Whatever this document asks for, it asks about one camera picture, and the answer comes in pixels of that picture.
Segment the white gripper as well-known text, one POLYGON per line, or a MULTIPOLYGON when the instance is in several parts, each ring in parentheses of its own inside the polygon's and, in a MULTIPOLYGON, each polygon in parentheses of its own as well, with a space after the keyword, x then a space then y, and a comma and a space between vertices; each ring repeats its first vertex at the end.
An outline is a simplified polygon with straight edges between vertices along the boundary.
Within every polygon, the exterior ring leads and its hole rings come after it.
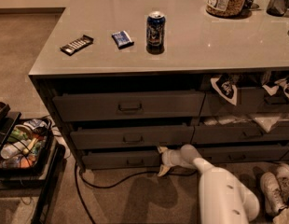
POLYGON ((158 177, 165 176, 174 166, 180 166, 186 168, 188 162, 182 158, 180 150, 168 149, 167 147, 158 146, 158 153, 162 154, 162 164, 160 166, 158 177))

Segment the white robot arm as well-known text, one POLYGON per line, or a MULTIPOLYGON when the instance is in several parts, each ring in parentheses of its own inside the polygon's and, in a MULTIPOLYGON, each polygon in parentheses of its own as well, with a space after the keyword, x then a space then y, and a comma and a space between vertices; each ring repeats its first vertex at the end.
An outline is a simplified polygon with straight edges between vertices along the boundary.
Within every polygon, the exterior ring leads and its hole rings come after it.
POLYGON ((201 157, 192 145, 180 149, 158 147, 161 165, 158 176, 180 166, 200 172, 201 224, 249 224, 260 211, 255 194, 227 169, 216 167, 201 157))

